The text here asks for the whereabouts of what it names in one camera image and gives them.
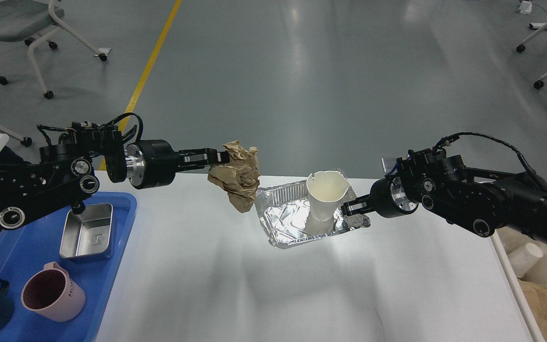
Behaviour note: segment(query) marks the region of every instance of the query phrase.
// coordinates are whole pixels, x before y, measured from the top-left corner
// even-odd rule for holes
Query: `stainless steel container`
[[[67,214],[60,256],[76,262],[111,257],[113,206],[109,203],[86,206],[82,214]]]

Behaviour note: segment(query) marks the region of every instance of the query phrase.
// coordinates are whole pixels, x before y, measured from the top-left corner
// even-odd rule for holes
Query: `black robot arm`
[[[433,148],[408,152],[397,158],[393,171],[376,181],[368,195],[344,203],[344,215],[376,211],[391,218],[412,214],[418,204],[469,232],[484,238],[504,226],[547,244],[547,183],[530,168],[522,154],[508,143],[525,167],[522,173],[507,173],[466,167],[461,156],[447,157],[458,133],[441,139]],[[477,182],[486,178],[492,182]]]
[[[134,115],[139,126],[126,135],[117,123]],[[103,125],[72,123],[69,128],[39,125],[47,146],[35,165],[0,165],[0,230],[18,229],[70,205],[80,213],[83,200],[98,191],[93,158],[104,156],[112,182],[126,179],[137,189],[165,186],[179,171],[229,162],[227,152],[214,149],[174,151],[164,140],[141,140],[141,118],[126,113]],[[61,132],[57,144],[46,131]],[[132,138],[134,142],[124,145]]]

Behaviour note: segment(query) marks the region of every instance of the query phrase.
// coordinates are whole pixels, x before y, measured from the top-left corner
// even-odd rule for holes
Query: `aluminum foil tray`
[[[345,177],[340,169],[335,171]],[[341,203],[355,199],[356,193],[350,187]],[[326,234],[310,235],[306,232],[310,202],[305,180],[270,188],[258,188],[255,207],[269,243],[281,249],[371,226],[371,220],[367,216],[343,216],[341,208],[337,208],[333,216],[332,230]]]

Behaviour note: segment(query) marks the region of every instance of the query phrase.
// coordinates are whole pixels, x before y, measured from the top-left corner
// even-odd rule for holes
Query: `white paper cup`
[[[541,248],[530,242],[508,255],[512,269],[518,278],[522,278],[542,257]]]
[[[335,221],[332,218],[324,222],[318,221],[317,219],[314,219],[310,213],[305,222],[305,233],[309,236],[316,236],[332,232],[334,223]]]
[[[307,181],[310,214],[317,221],[332,218],[351,184],[336,171],[312,173]]]

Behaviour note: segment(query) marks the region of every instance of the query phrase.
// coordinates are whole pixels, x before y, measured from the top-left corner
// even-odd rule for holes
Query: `gray floor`
[[[535,3],[547,8],[547,2]],[[123,113],[173,1],[68,0],[66,20],[100,47],[101,63],[68,33],[37,59],[55,92],[45,100],[22,43],[0,43],[0,123],[35,138],[35,125],[104,123]],[[547,179],[547,21],[516,0],[186,0],[135,108],[146,139],[175,149],[239,139],[259,147],[261,173],[340,167],[382,176],[379,159],[425,149],[459,131],[517,146]],[[37,148],[10,145],[37,162]],[[462,138],[467,165],[520,171],[508,149]]]

